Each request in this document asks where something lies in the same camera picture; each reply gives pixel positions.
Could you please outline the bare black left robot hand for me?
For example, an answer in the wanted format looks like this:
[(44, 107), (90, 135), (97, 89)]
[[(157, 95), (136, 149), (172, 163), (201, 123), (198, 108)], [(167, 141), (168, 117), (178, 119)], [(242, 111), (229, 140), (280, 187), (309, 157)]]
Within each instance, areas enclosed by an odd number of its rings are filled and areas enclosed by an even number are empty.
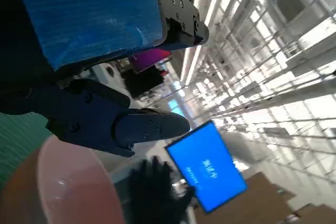
[(64, 142), (131, 157), (136, 143), (187, 133), (188, 120), (132, 109), (128, 96), (75, 75), (208, 38), (189, 0), (1, 0), (1, 112), (40, 114)]

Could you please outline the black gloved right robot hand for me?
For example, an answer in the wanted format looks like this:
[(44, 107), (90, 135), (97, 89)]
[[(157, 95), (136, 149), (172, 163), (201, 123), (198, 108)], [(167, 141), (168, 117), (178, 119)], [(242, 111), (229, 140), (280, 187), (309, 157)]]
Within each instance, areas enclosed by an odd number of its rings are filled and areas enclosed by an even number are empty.
[(129, 176), (129, 193), (133, 223), (180, 223), (195, 195), (190, 186), (182, 197), (176, 196), (172, 169), (157, 156), (144, 159)]

